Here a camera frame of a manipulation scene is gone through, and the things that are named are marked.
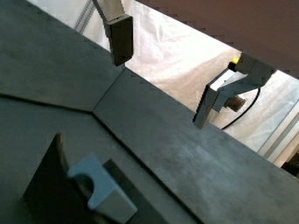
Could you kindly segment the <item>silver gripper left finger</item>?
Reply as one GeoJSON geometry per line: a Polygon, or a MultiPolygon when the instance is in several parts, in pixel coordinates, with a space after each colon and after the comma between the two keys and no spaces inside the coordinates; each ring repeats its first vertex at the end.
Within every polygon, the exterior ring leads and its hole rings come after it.
{"type": "Polygon", "coordinates": [[[121,0],[92,0],[103,19],[112,62],[123,65],[133,56],[133,17],[125,14],[121,0]]]}

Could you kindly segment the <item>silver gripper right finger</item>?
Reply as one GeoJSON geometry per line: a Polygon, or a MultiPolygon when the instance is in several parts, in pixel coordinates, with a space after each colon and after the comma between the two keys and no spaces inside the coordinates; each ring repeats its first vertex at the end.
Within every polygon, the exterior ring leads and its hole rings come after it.
{"type": "Polygon", "coordinates": [[[228,63],[228,67],[205,85],[196,113],[193,125],[201,129],[205,123],[228,105],[229,100],[261,88],[276,70],[264,62],[241,53],[237,64],[228,63]]]}

